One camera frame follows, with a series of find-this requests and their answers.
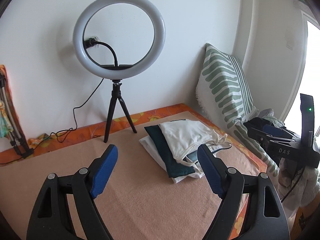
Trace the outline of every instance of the black tripod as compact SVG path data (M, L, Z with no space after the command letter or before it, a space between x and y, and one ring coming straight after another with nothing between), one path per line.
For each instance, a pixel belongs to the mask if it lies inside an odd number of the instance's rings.
M116 107L116 103L117 103L117 99L119 99L119 102L121 104L121 107L124 111L125 117L128 119L128 122L133 130L134 133L137 133L136 128L134 127L134 124L131 120L131 117L129 115L128 109L124 103L124 100L122 99L121 96L121 91L120 91L120 86L122 85L122 83L120 83L120 79L118 80L113 80L113 89L111 92L111 100L110 100L110 105L109 105L109 111L108 111L108 117L107 117L107 125L106 125L106 131L104 133L104 140L103 142L107 142L109 139L109 132L110 132L110 127L111 127L111 122L112 122L112 117L113 117L113 113L115 111L115 107Z

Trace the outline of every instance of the white cloth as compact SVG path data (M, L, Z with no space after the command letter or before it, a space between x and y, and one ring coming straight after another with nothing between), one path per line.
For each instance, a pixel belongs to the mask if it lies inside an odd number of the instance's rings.
M159 127L177 163L193 167L201 176L204 175L201 166L187 157L189 153L196 151L201 144L206 144L211 151L231 147L226 141L227 134L221 136L200 121L176 120L161 123Z
M139 142L146 149L146 151L150 154L150 156L159 164L159 166L162 169L164 169L165 171L167 171L167 169L165 167L165 164L164 164L164 161L160 157L160 155L159 155L159 153L157 151L156 145L153 142L153 140L151 139L151 137L150 136L146 136L146 137L140 139ZM191 174L189 174L187 176L199 179L203 175L198 174L198 173L191 173ZM178 182L182 181L184 178L186 178L187 176L180 176L180 177L177 177L177 178L172 178L172 180L173 180L174 183L178 183Z
M293 187L300 175L296 175L293 180L290 179L286 171L286 161L284 158L280 161L279 169L277 192L280 199L282 199ZM299 207L307 206L314 200L320 189L318 176L318 169L305 168L301 179L282 203L287 219L294 215Z

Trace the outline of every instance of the ring light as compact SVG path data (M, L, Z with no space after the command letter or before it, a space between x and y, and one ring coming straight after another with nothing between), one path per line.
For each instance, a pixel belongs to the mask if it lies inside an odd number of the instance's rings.
M102 8L116 3L128 3L142 9L149 16L154 29L153 43L148 53L140 61L133 64L132 67L117 71L105 69L97 65L97 63L91 59L84 47L84 32L89 20ZM149 0L96 0L80 15L73 31L73 46L75 48L76 57L80 63L92 74L111 80L130 78L145 71L159 57L164 46L164 41L165 28L162 16L156 6Z

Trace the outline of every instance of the pile of clothes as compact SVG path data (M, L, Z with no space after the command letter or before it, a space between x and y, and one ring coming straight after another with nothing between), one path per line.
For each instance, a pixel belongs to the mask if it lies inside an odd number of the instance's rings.
M221 136L200 121L175 120L147 126L145 130L148 136L140 143L174 183L187 176L199 179L204 175L197 158L201 144L206 144L213 154L232 147L226 134Z

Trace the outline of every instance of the black cable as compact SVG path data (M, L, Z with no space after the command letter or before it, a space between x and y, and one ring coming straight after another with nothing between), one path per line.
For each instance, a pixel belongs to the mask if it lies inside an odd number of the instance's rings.
M302 169L302 172L300 173L299 178L297 179L297 181L295 182L295 184L292 186L292 188L288 191L288 193L283 197L283 199L281 200L281 203L287 198L287 196L291 193L291 191L293 191L294 187L298 184L299 180L301 179L303 172L305 170L305 166Z
M118 60L117 60L116 53L115 53L115 51L113 50L113 48L111 48L111 46L110 46L109 44L106 44L106 43L101 42L101 41L94 41L93 44L100 44L100 45L105 46L105 47L107 47L108 49L110 49L110 51L112 52L113 58L114 58L114 60L115 60L115 67L118 66Z
M22 159L22 157L20 157L20 158L18 158L18 159L16 159L16 160L7 162L7 163L0 163L0 165L5 165L5 164L13 163L13 162L18 161L18 160L20 160L20 159Z
M75 130L78 129L78 123L77 123L77 120L76 120L75 109L81 108L82 106L84 106L84 105L89 101L89 99L93 96L93 94L94 94L94 93L96 92L96 90L99 88L99 86L101 85L101 83L103 82L103 80L104 80L104 78L100 81L99 85L95 88L95 90L91 93L91 95L88 97L88 99L87 99L81 106L77 106L77 107L74 107L74 108L73 108L73 110L72 110L72 111L73 111L73 119L75 120L76 128L72 128L72 127L71 127L71 128L69 128L69 129L67 129L67 130L60 130L60 131L58 131L58 132L51 132L48 137L44 138L44 139L34 148L34 150L35 150L37 147L39 147L39 145L42 144L44 141L50 139L50 138L51 138L51 135L53 135L53 134L57 137L57 141L58 141L58 142L63 143L64 140L65 140L65 139L67 138L67 136L69 135L69 133L71 133L72 131L75 131ZM66 136L63 138L63 140L62 140L62 141L59 141L58 138L61 137L61 136L64 136L65 134L66 134Z

